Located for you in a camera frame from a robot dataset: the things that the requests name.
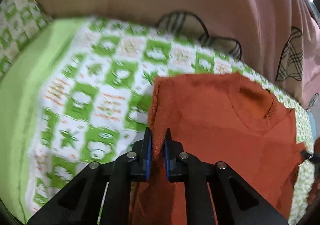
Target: plaid pillow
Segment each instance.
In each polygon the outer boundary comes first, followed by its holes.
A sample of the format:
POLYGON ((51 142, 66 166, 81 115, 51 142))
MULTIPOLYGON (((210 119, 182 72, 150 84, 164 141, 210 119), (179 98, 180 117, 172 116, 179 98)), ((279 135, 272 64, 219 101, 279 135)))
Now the plaid pillow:
POLYGON ((0 82, 19 52, 50 20, 35 0, 3 0, 0 4, 0 82))

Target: pink fabric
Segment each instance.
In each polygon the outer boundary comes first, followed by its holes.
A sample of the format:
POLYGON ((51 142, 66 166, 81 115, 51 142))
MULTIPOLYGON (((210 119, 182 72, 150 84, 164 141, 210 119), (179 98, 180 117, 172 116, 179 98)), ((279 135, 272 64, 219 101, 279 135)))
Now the pink fabric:
POLYGON ((210 35, 237 39, 242 47, 242 61, 276 83, 307 108, 320 91, 320 29, 312 19, 304 0, 212 0, 210 14, 197 15, 210 22, 210 35), (299 42, 304 51, 303 78, 289 77, 276 82, 284 45, 291 27, 299 28, 299 42))
POLYGON ((149 25, 158 23, 160 28, 201 41, 204 37, 215 50, 240 58, 240 52, 233 53, 240 51, 239 45, 225 38, 236 39, 242 48, 241 60, 284 89, 304 108, 320 90, 320 30, 305 0, 37 1, 53 16, 97 14, 149 25), (289 53, 281 60, 286 45, 299 58, 298 72, 292 64, 293 55, 289 53), (280 61, 288 67, 287 74, 278 73, 280 61))

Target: bed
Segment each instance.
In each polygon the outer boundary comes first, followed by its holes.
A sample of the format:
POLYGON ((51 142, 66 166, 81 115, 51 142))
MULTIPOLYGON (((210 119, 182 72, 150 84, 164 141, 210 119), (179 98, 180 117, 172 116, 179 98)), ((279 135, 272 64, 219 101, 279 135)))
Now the bed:
MULTIPOLYGON (((240 72, 295 109, 297 142, 313 152, 309 118, 292 97, 182 35, 107 18, 53 20, 34 0, 3 0, 0 33, 0 198, 23 224, 89 162, 113 161, 142 139, 156 76, 240 72)), ((304 215, 313 181, 306 161, 289 224, 304 215)))

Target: sweater collar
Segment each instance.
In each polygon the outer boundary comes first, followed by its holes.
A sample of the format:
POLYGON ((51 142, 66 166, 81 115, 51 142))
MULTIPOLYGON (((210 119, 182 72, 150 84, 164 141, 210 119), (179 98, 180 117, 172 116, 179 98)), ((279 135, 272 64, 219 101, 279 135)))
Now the sweater collar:
POLYGON ((252 116, 241 100, 240 89, 246 88, 252 92, 258 92, 262 87, 250 81, 247 77, 240 74, 236 75, 235 82, 229 86, 229 100, 236 115, 246 127, 258 132, 267 132, 289 114, 291 110, 280 104, 274 94, 266 93, 265 96, 271 96, 272 98, 270 109, 266 112, 264 118, 252 116))

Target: screw head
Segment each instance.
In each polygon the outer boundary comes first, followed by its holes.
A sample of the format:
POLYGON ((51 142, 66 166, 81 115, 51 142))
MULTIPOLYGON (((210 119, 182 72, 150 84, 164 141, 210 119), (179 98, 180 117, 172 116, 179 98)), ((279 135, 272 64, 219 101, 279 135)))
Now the screw head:
POLYGON ((181 159, 187 159, 187 158, 189 157, 189 154, 188 154, 187 152, 181 152, 181 153, 179 154, 179 157, 180 157, 181 159))
POLYGON ((217 167, 219 168, 219 169, 226 169, 227 168, 227 164, 225 163, 225 162, 218 162, 217 163, 217 167))
POLYGON ((99 166, 99 163, 96 162, 96 161, 91 162, 91 163, 89 164, 89 167, 90 167, 91 169, 97 169, 98 166, 99 166))
POLYGON ((135 158, 137 156, 136 152, 130 151, 127 153, 127 158, 135 158))

